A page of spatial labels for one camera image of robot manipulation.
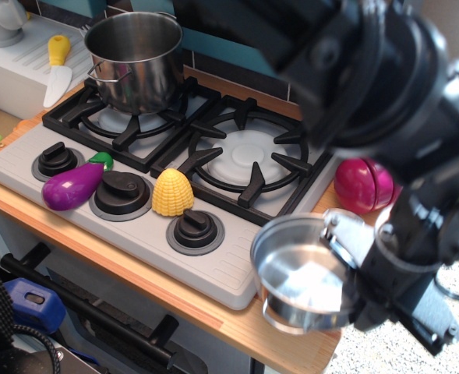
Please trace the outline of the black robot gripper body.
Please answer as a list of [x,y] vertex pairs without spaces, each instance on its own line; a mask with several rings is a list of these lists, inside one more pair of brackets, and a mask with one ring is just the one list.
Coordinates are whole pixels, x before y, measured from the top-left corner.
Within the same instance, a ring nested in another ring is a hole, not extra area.
[[367,301],[390,302],[388,320],[401,323],[431,355],[459,341],[459,324],[433,280],[440,263],[420,265],[397,254],[390,209],[382,210],[374,225],[339,208],[326,210],[322,217],[326,245],[354,274],[360,309]]

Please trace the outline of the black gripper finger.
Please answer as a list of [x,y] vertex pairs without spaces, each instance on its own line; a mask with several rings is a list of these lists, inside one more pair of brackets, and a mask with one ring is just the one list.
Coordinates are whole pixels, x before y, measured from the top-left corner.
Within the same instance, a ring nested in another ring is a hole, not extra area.
[[391,307],[390,302],[365,302],[355,318],[354,328],[362,332],[377,328],[389,319]]

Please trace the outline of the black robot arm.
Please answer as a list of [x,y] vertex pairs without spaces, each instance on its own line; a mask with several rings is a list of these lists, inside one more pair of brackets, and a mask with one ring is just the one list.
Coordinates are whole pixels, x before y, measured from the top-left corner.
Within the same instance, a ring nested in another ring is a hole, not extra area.
[[263,314],[287,333],[403,326],[431,354],[459,340],[436,282],[459,261],[459,61],[400,1],[177,1],[184,27],[256,48],[315,150],[368,157],[402,191],[369,226],[341,210],[266,224],[252,244]]

